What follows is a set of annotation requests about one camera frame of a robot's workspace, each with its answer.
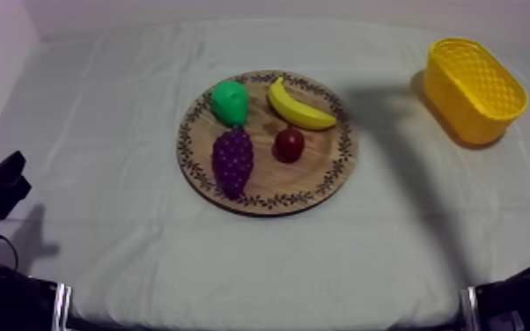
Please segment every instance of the cable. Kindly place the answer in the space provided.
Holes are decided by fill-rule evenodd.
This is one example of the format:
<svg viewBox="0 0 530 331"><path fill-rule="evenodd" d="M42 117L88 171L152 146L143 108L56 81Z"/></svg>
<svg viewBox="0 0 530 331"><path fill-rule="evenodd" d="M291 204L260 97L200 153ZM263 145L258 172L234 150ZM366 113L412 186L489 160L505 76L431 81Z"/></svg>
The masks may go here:
<svg viewBox="0 0 530 331"><path fill-rule="evenodd" d="M6 244L8 244L8 246L11 247L11 250L12 250L12 255L14 255L14 269L12 270L14 273L17 272L17 269L18 269L18 253L17 253L17 250L16 248L14 248L14 245L11 243L10 240L8 240L5 236L3 236L2 234L0 234L0 239L1 240L4 240L6 242Z"/></svg>

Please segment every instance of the decorative floral border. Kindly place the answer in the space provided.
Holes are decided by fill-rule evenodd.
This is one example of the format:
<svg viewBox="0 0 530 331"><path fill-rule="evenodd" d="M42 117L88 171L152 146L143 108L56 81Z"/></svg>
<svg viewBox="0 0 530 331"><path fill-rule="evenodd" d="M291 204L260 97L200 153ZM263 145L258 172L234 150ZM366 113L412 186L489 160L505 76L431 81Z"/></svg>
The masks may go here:
<svg viewBox="0 0 530 331"><path fill-rule="evenodd" d="M290 86L297 86L300 90L309 92L316 96L323 96L324 100L328 101L331 105L331 110L335 114L338 122L338 128L341 131L339 135L339 157L333 160L333 166L328 170L320 184L316 186L314 191L299 191L293 194L273 195L273 196L261 196L261 195L242 195L238 199L234 200L239 205L263 207L272 210L277 206L289 206L295 203L308 204L311 201L316 201L317 196L323 195L326 197L329 191L333 191L335 180L343 174L344 168L350 158L354 158L354 155L350 151L352 146L350 132L351 126L348 122L346 113L344 113L341 101L332 93L326 89L314 85L302 77L295 77L287 72L270 72L267 74L260 73L245 73L232 77L236 82L245 84L251 83L273 83L278 77L283 77L283 81ZM183 119L179 129L179 139L177 141L177 150L179 153L179 162L181 168L188 173L198 184L199 188L205 192L211 192L214 190L214 195L220 198L227 199L222 190L216 185L214 180L208 176L204 169L198 162L193 160L193 151L191 150L191 125L197 121L201 114L205 111L210 110L210 98L211 91L204 93L198 101L192 111L187 113Z"/></svg>

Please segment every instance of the basket rim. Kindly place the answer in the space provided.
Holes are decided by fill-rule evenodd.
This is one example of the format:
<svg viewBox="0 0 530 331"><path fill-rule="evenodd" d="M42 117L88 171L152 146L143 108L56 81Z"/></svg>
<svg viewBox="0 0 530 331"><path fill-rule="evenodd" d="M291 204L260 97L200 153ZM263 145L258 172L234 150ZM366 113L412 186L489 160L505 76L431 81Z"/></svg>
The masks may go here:
<svg viewBox="0 0 530 331"><path fill-rule="evenodd" d="M489 60L491 60L496 66L499 67L499 69L501 69L502 72L506 74L507 77L505 77L505 80L519 87L519 90L522 93L520 97L524 100L524 102L518 107L517 111L515 111L513 114L494 115L491 112L485 111L487 107L484 104L477 104L476 101L478 100L478 98L474 96L469 97L468 94L471 93L468 92L468 88L461 84L460 80L457 79L449 70L442 70L444 74L448 77L448 79L458 87L459 91L465 96L465 98L468 99L468 101L474 105L475 109L477 109L479 113L493 121L511 121L518 118L524 113L524 111L526 111L528 107L528 93L526 92L526 89L524 88L524 86L522 86L522 84L519 83L518 79L516 79L516 77L514 77L511 72L506 69L505 66L501 64L501 62L499 62L495 56L493 56L493 54L491 54L491 52L486 47L484 47L481 43L475 40L457 37L444 38L442 40L434 41L431 44L429 52L430 59L433 58L435 61L436 51L440 46L445 43L456 43L466 47L478 48L483 55L486 55Z"/></svg>

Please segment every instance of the white sheet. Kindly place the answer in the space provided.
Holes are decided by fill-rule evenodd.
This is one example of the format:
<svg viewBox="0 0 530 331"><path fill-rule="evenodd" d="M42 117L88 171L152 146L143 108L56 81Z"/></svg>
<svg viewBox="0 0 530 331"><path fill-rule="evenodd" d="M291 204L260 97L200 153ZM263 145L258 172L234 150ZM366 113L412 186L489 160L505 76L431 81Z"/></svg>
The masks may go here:
<svg viewBox="0 0 530 331"><path fill-rule="evenodd" d="M337 329L446 319L458 284L425 222L455 229L468 260L460 268L476 282L530 266L530 107L487 150L452 143L406 93L443 37L246 20L44 44L0 118L0 160L23 151L33 183L2 232L17 243L21 270L73 285L77 312L93 320ZM481 41L530 94L529 49ZM204 201L174 151L197 95L259 69L331 87L359 130L359 160L343 188L280 220Z"/></svg>

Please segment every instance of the red apple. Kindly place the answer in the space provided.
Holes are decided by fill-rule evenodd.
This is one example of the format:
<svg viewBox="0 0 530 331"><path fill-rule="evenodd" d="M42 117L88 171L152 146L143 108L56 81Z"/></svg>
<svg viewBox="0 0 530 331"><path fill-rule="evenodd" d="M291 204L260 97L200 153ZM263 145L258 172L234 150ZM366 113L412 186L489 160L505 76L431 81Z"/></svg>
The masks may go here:
<svg viewBox="0 0 530 331"><path fill-rule="evenodd" d="M275 153L286 163L296 162L304 150L304 135L294 128L287 128L276 136Z"/></svg>

